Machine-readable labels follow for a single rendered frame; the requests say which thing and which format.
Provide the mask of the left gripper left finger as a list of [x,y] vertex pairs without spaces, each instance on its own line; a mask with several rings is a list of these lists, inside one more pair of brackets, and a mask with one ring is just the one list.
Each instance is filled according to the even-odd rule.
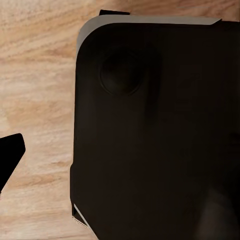
[[21,133],[0,138],[0,192],[26,151]]

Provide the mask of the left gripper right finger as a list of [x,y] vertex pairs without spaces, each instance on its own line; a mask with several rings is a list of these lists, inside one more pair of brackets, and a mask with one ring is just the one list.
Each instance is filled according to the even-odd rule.
[[240,172],[240,135],[229,133],[224,149],[226,154]]

